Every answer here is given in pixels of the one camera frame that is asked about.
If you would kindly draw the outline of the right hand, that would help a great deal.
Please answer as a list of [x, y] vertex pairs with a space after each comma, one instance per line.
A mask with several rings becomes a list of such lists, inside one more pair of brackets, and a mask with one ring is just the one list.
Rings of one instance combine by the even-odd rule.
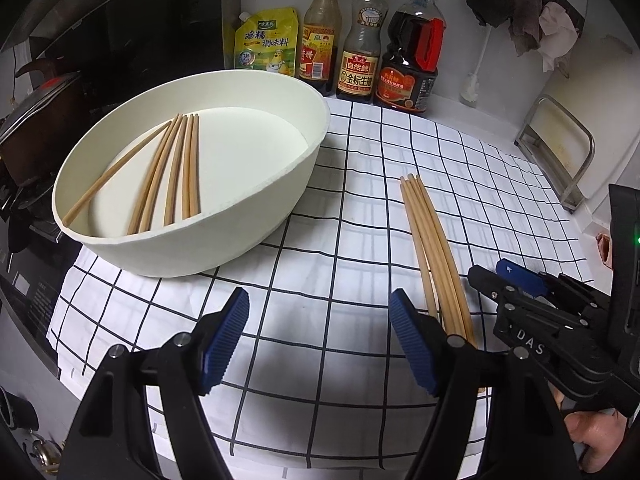
[[623, 442], [628, 418], [619, 411], [574, 412], [564, 417], [568, 434], [574, 443], [585, 445], [579, 466], [587, 474], [600, 471]]

